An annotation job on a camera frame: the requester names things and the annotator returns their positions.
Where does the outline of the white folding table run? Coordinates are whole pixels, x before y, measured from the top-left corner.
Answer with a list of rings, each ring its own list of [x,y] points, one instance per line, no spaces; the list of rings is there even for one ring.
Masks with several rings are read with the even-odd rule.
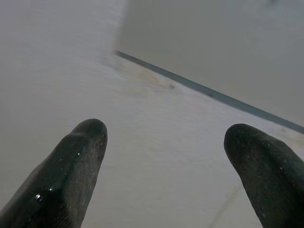
[[[262,228],[224,151],[249,124],[304,134],[114,53],[127,0],[0,0],[0,210],[76,125],[108,129],[83,228]]]

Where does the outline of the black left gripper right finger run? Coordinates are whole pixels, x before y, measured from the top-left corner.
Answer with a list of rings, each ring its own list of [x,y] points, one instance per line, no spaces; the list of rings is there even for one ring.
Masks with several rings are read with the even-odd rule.
[[[263,228],[304,228],[304,161],[290,147],[239,123],[224,149]]]

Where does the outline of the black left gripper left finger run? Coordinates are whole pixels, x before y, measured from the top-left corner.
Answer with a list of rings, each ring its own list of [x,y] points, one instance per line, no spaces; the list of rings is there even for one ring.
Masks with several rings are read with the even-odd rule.
[[[78,124],[0,211],[0,228],[81,228],[106,147],[102,121]]]

